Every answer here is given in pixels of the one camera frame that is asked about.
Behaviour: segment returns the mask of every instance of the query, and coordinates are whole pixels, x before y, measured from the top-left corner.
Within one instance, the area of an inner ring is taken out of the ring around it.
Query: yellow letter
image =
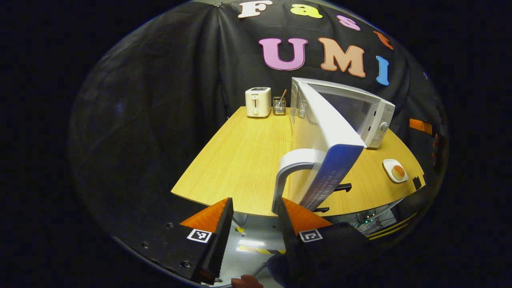
[[[366,76],[362,67],[362,55],[365,52],[363,49],[358,46],[351,45],[345,53],[333,39],[320,37],[318,38],[318,41],[324,44],[325,61],[321,65],[322,69],[336,71],[337,67],[334,64],[334,60],[336,60],[341,71],[345,72],[350,64],[350,74],[359,77]]]
[[[267,5],[272,5],[272,1],[270,0],[263,0],[263,1],[252,1],[252,2],[244,2],[240,3],[239,5],[242,6],[242,13],[238,15],[238,18],[245,18],[245,17],[252,17],[252,16],[258,16],[261,13],[256,12],[256,9],[260,11],[264,11],[267,9]]]
[[[311,6],[304,5],[304,4],[293,4],[292,7],[293,8],[290,9],[290,11],[293,14],[307,15],[307,16],[310,16],[313,18],[322,18],[323,17],[322,15],[320,15],[320,13],[318,12],[318,10],[315,7],[311,7]]]

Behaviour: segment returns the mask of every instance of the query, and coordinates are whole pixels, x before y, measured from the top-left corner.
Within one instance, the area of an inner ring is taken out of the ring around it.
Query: black bracket
[[[414,183],[414,188],[416,188],[416,190],[421,188],[421,182],[419,180],[419,176],[413,178],[413,183]]]
[[[347,184],[340,184],[338,185],[338,187],[336,187],[334,189],[333,192],[335,191],[341,191],[341,190],[345,190],[346,192],[350,191],[350,189],[352,189],[352,183],[347,183]]]
[[[322,213],[325,213],[327,211],[329,211],[329,207],[324,207],[324,208],[316,208],[315,210],[313,210],[313,212],[322,212]]]

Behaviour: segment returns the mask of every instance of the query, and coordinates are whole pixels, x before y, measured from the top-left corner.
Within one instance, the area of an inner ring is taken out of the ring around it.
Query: pen holder
[[[272,104],[274,106],[274,115],[286,114],[286,99],[281,100],[280,97],[274,97],[272,98]]]

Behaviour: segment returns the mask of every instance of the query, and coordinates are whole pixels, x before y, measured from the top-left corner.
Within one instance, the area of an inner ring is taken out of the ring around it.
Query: microwave oven
[[[395,105],[363,89],[343,84],[292,78],[290,118],[292,131],[295,117],[304,117],[306,94],[322,96],[358,133],[365,148],[378,148],[395,112]]]
[[[272,202],[276,214],[286,183],[288,199],[314,211],[341,183],[366,146],[349,122],[320,94],[296,92],[302,96],[303,106],[295,116],[292,150],[279,161]]]

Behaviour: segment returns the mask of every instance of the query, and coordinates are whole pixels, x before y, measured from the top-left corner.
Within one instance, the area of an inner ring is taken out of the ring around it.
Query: toaster
[[[254,87],[245,91],[248,117],[267,117],[272,110],[270,87]]]

